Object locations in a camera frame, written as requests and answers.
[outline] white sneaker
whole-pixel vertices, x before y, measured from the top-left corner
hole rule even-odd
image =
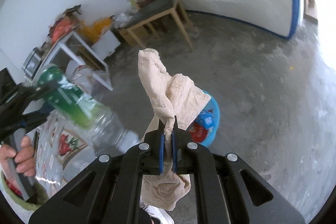
[[[158,219],[160,221],[160,224],[174,224],[174,220],[165,210],[145,204],[142,201],[141,197],[140,197],[140,208],[144,209],[151,218]]]

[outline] green bottle label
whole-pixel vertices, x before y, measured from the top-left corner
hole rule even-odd
[[[44,70],[37,85],[57,80],[60,87],[44,97],[44,100],[82,128],[88,128],[102,114],[104,105],[70,83],[57,66]]]

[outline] chair leg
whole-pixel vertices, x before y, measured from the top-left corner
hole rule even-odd
[[[151,29],[151,31],[153,32],[153,34],[155,35],[155,37],[156,37],[158,40],[160,40],[160,37],[159,37],[157,31],[154,29],[152,23],[147,23],[146,25]]]
[[[178,25],[178,27],[179,27],[182,35],[184,36],[185,40],[188,42],[191,51],[193,51],[193,45],[191,44],[190,37],[189,37],[187,31],[185,30],[179,15],[177,14],[177,12],[174,9],[171,10],[171,15],[173,16],[173,18],[174,18],[176,24]]]
[[[181,10],[181,13],[182,13],[182,15],[183,15],[183,17],[184,17],[184,19],[185,19],[185,21],[187,22],[187,24],[189,25],[189,26],[193,26],[193,24],[192,24],[192,22],[190,21],[190,19],[189,19],[189,17],[188,17],[188,15],[187,15],[187,12],[185,11],[185,9],[183,8],[183,6],[182,6],[182,4],[181,4],[181,2],[179,2],[179,7],[180,7],[180,10]]]
[[[133,39],[139,44],[141,48],[146,48],[146,46],[142,43],[139,37],[132,31],[132,30],[127,30],[129,34],[133,37]]]
[[[163,24],[161,18],[158,18],[158,19],[156,20],[156,23],[157,23],[157,25],[161,28],[161,30],[162,30],[164,33],[167,33],[167,32],[168,32],[167,29],[166,29],[166,27],[164,26],[164,24]]]

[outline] blue gripper pad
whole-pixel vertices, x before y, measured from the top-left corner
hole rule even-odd
[[[173,172],[177,172],[177,149],[176,149],[176,143],[175,143],[175,132],[174,130],[171,133],[172,135],[172,144],[173,144]]]
[[[159,171],[160,174],[163,173],[163,161],[164,161],[164,148],[165,148],[165,136],[163,132],[161,133],[161,144],[160,144],[160,152],[159,152]]]

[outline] red item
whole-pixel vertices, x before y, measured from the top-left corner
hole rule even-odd
[[[191,138],[193,141],[198,143],[203,142],[208,135],[208,130],[196,122],[191,124],[191,126],[188,128],[188,132],[191,133]]]
[[[66,153],[70,152],[72,149],[68,143],[63,143],[58,150],[58,154],[63,157]]]
[[[55,26],[55,30],[51,38],[52,44],[55,44],[58,39],[70,33],[71,31],[72,25],[70,19],[68,17],[63,18],[63,20]]]
[[[64,135],[64,134],[61,135],[61,138],[59,139],[58,148],[60,148],[62,144],[68,141],[68,137],[69,135]]]
[[[21,192],[18,189],[16,189],[16,187],[13,184],[11,184],[8,180],[6,180],[6,184],[14,194],[16,194],[20,198],[22,197]]]

